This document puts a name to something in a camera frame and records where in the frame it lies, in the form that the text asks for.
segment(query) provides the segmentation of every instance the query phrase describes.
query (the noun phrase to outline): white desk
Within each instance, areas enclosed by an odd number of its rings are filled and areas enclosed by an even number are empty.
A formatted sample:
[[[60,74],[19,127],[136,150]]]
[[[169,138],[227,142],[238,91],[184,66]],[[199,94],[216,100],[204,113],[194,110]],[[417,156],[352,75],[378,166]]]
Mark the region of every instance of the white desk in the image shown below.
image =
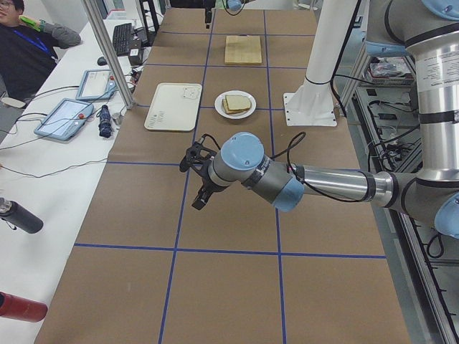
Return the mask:
[[[109,35],[115,25],[124,22],[128,21],[106,21]],[[89,24],[82,30],[81,37],[82,44],[68,49],[39,93],[79,85],[85,70],[108,68],[97,66],[102,52]],[[124,74],[128,74],[131,70],[128,58],[119,60]],[[48,113],[62,98],[75,98],[76,92],[76,89],[66,89],[39,97],[24,114]],[[95,103],[95,109],[102,104],[105,102]],[[108,107],[112,113],[123,109],[118,92]],[[38,138],[33,134],[38,124],[37,121],[18,123],[17,135],[8,135],[0,148]],[[101,138],[98,124],[98,118],[86,122],[66,143],[42,139],[0,150],[0,163],[17,171],[42,175],[87,161],[99,161],[107,157],[117,130],[113,125],[112,137]],[[95,163],[40,179],[0,170],[0,196],[16,201],[44,222],[41,231],[28,234],[21,229],[12,231],[5,221],[0,221],[0,291],[50,304],[104,166],[105,163]],[[0,342],[33,343],[41,325],[42,321],[30,323],[0,317]]]

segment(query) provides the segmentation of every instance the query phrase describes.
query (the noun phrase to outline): blue tape line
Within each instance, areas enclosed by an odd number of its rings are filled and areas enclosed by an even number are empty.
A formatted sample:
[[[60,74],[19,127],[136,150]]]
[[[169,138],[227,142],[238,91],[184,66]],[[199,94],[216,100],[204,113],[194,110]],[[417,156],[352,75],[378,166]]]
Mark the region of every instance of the blue tape line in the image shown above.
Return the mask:
[[[190,249],[175,247],[149,247],[109,244],[86,244],[75,243],[76,247],[89,247],[95,249],[132,249],[146,251],[168,251],[188,253],[216,253],[216,254],[246,254],[255,256],[282,256],[282,257],[317,257],[317,258],[347,258],[347,259],[386,259],[384,255],[378,254],[334,254],[334,253],[302,253],[302,252],[270,252],[270,251],[244,251],[226,249]]]

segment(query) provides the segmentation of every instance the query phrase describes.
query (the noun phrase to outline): black shirt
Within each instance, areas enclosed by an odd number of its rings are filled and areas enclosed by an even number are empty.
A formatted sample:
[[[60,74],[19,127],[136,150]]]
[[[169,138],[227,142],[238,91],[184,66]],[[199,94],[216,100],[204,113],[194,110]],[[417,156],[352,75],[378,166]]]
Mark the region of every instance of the black shirt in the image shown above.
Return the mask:
[[[38,47],[41,45],[47,48],[47,52]],[[0,24],[0,74],[9,97],[24,100],[38,91],[56,67],[53,57],[57,55],[53,47],[57,45],[57,40],[51,34],[22,25],[5,27]]]

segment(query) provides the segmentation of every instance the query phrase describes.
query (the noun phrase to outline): water bottle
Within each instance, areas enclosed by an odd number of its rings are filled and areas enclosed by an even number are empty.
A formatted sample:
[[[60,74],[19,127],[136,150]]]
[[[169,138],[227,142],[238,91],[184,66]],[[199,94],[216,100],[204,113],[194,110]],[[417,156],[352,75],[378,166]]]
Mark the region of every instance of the water bottle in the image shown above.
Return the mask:
[[[15,201],[3,197],[0,197],[0,218],[30,234],[37,233],[43,227],[42,220]]]
[[[48,306],[44,303],[0,292],[0,317],[37,323],[47,312]]]

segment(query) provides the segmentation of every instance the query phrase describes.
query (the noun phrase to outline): bread slice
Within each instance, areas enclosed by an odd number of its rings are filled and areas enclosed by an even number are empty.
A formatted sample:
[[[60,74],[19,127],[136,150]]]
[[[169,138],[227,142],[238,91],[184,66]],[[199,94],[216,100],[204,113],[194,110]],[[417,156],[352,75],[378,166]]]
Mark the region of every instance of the bread slice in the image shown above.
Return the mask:
[[[250,99],[244,95],[225,95],[223,108],[228,115],[242,113],[252,107]]]

